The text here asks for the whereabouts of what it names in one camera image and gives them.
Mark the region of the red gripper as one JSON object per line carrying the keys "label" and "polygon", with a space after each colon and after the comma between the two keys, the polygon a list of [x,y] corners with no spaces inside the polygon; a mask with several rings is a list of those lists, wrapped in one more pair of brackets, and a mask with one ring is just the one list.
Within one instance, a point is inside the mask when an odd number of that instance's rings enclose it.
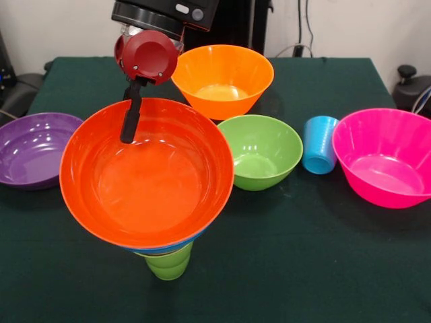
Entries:
{"label": "red gripper", "polygon": [[142,97],[140,89],[148,81],[159,85],[168,81],[178,61],[178,48],[167,35],[155,30],[143,30],[133,36],[120,36],[114,47],[114,59],[130,78],[123,100],[130,101],[126,111],[120,140],[130,144],[134,140],[140,117]]}

